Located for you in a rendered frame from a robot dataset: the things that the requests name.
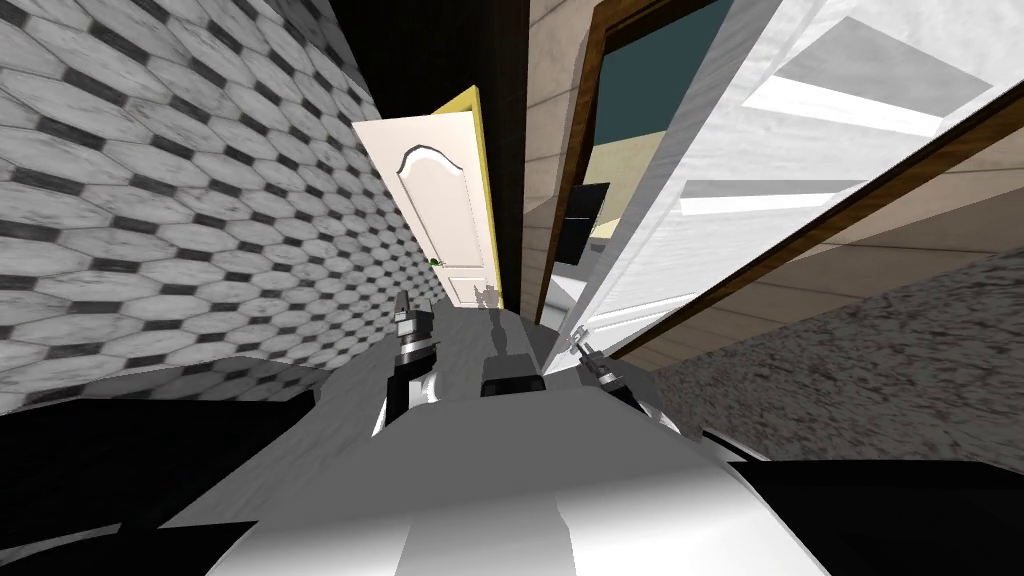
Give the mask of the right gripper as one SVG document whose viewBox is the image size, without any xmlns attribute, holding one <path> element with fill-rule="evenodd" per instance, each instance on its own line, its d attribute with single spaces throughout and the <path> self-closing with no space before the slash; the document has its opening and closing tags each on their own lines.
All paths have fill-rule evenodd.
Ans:
<svg viewBox="0 0 1024 576">
<path fill-rule="evenodd" d="M 588 330 L 584 325 L 578 326 L 569 336 L 570 352 L 579 352 L 580 362 L 592 375 L 606 375 L 611 372 L 606 364 L 603 353 L 593 349 L 584 340 L 588 335 Z"/>
</svg>

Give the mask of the cream panelled door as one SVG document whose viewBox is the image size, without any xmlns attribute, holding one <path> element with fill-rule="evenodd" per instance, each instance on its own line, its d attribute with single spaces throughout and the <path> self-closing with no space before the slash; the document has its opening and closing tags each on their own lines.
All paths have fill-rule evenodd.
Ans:
<svg viewBox="0 0 1024 576">
<path fill-rule="evenodd" d="M 452 303 L 502 308 L 478 88 L 430 115 L 352 128 Z M 431 268 L 431 258 L 445 265 Z"/>
</svg>

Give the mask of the white door leaf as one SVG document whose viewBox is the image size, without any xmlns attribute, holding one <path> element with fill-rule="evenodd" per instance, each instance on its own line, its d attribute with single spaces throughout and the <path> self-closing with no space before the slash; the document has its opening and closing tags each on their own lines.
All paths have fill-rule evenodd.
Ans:
<svg viewBox="0 0 1024 576">
<path fill-rule="evenodd" d="M 570 338 L 622 347 L 1024 80 L 1024 0 L 733 0 Z"/>
</svg>

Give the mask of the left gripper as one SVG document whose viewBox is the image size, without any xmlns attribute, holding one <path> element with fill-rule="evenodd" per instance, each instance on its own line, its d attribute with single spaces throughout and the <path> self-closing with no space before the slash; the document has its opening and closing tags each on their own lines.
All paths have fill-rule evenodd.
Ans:
<svg viewBox="0 0 1024 576">
<path fill-rule="evenodd" d="M 410 308 L 407 290 L 396 295 L 394 318 L 396 334 L 402 344 L 432 338 L 434 314 L 429 310 Z"/>
</svg>

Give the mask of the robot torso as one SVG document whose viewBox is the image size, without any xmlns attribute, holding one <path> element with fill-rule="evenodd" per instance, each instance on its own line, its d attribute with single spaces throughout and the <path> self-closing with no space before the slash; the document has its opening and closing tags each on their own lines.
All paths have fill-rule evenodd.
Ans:
<svg viewBox="0 0 1024 576">
<path fill-rule="evenodd" d="M 209 576 L 830 576 L 721 452 L 591 387 L 436 397 L 384 423 L 342 371 L 171 519 L 250 523 Z"/>
</svg>

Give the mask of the black flat panel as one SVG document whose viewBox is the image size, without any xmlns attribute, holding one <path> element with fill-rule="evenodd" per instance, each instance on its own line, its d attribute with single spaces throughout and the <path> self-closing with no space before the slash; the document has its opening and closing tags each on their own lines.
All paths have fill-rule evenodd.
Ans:
<svg viewBox="0 0 1024 576">
<path fill-rule="evenodd" d="M 555 261 L 577 265 L 602 209 L 609 182 L 573 186 L 561 223 Z"/>
</svg>

